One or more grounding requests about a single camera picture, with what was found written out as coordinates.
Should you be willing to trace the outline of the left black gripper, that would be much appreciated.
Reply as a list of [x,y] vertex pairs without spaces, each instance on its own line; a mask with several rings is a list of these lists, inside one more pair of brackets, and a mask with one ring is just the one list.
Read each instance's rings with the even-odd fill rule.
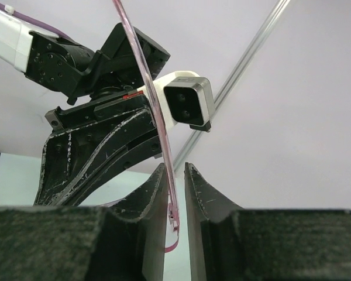
[[80,205],[115,176],[159,154],[149,108],[143,92],[129,92],[47,112],[52,133],[43,147],[34,204]]

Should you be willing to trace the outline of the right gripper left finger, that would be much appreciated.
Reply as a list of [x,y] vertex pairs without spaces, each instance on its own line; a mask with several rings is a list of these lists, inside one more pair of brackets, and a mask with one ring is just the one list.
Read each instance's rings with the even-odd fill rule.
[[0,207],[0,280],[162,280],[164,164],[111,207]]

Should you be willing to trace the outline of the pink frame purple sunglasses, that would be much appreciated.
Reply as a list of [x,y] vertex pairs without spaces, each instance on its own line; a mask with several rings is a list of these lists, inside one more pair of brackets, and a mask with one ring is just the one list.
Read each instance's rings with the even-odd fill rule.
[[149,67],[147,65],[142,47],[140,46],[139,39],[137,37],[136,31],[131,24],[129,17],[121,3],[120,0],[113,0],[115,9],[120,17],[123,29],[128,38],[129,44],[132,48],[135,60],[137,62],[142,80],[146,87],[148,93],[149,103],[152,109],[154,122],[156,124],[156,129],[159,135],[159,141],[161,146],[161,151],[164,160],[164,166],[166,170],[167,177],[167,189],[170,197],[170,205],[168,207],[168,217],[170,225],[172,226],[173,232],[179,236],[180,232],[180,218],[179,218],[179,207],[176,192],[176,179],[173,166],[173,158],[171,155],[171,149],[166,129],[166,123],[164,120],[163,113],[161,111],[161,105],[157,97],[157,92],[153,83],[153,79],[150,74]]

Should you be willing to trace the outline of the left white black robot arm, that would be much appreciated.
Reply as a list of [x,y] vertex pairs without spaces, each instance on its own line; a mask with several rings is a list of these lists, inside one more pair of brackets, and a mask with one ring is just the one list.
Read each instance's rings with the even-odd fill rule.
[[79,205],[98,187],[161,153],[146,87],[124,28],[93,51],[0,3],[0,58],[70,108],[46,114],[35,205]]

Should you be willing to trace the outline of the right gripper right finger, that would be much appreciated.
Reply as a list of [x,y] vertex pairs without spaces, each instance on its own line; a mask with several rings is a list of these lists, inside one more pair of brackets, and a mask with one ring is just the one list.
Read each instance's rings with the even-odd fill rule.
[[351,210],[244,209],[185,164],[192,280],[351,280]]

